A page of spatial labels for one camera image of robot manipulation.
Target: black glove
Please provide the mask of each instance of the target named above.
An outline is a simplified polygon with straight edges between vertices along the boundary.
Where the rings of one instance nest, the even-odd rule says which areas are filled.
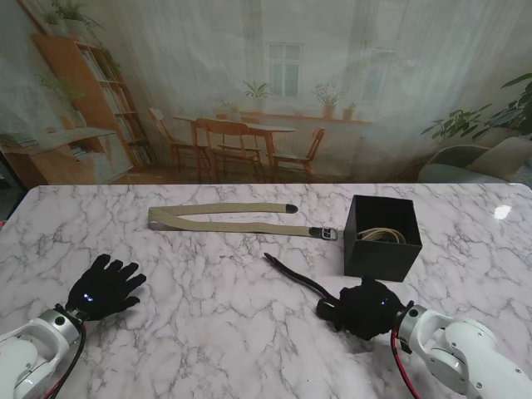
[[[397,314],[405,306],[383,283],[363,278],[362,284],[343,288],[340,299],[320,299],[316,313],[332,322],[337,331],[346,328],[351,334],[369,341],[392,330]]]
[[[139,265],[129,264],[122,268],[123,263],[115,260],[104,268],[110,260],[111,256],[106,254],[96,258],[91,268],[72,287],[66,310],[77,309],[85,313],[85,320],[102,320],[140,302],[137,297],[128,297],[131,291],[146,281],[142,273],[128,280]]]

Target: open box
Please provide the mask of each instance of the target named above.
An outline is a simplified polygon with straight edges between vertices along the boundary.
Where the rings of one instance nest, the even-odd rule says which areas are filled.
[[[406,244],[357,237],[358,233],[376,227],[401,232]],[[353,196],[343,241],[346,276],[403,281],[422,248],[414,203],[409,199]]]

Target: belt buckle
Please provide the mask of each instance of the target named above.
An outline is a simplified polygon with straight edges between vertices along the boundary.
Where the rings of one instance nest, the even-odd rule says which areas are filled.
[[[336,241],[338,238],[338,234],[336,229],[332,227],[323,227],[321,237],[322,239],[326,239],[327,241]]]

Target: canvas belt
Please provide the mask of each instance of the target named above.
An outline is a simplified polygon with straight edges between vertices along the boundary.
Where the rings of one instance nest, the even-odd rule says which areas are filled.
[[[337,231],[329,227],[285,226],[270,223],[199,222],[180,216],[191,214],[224,214],[242,212],[274,212],[295,214],[298,207],[292,204],[202,204],[157,206],[148,211],[148,224],[153,230],[219,231],[225,233],[266,233],[297,235],[316,239],[336,240]]]

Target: dining table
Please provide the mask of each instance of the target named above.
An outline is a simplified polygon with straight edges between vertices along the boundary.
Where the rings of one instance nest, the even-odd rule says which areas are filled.
[[[174,115],[174,119],[178,121],[187,121],[190,123],[192,129],[192,146],[194,147],[195,158],[196,158],[196,169],[198,173],[198,181],[201,183],[201,169],[200,169],[200,152],[198,149],[198,125],[196,121],[198,118],[196,116],[188,115]],[[251,135],[256,135],[257,137],[263,137],[266,142],[266,151],[268,153],[268,166],[269,166],[269,178],[271,183],[275,183],[274,176],[274,162],[273,154],[275,154],[275,145],[273,144],[273,133],[291,133],[296,131],[293,127],[285,126],[266,126],[258,125],[255,123],[244,123],[249,128],[249,133]]]

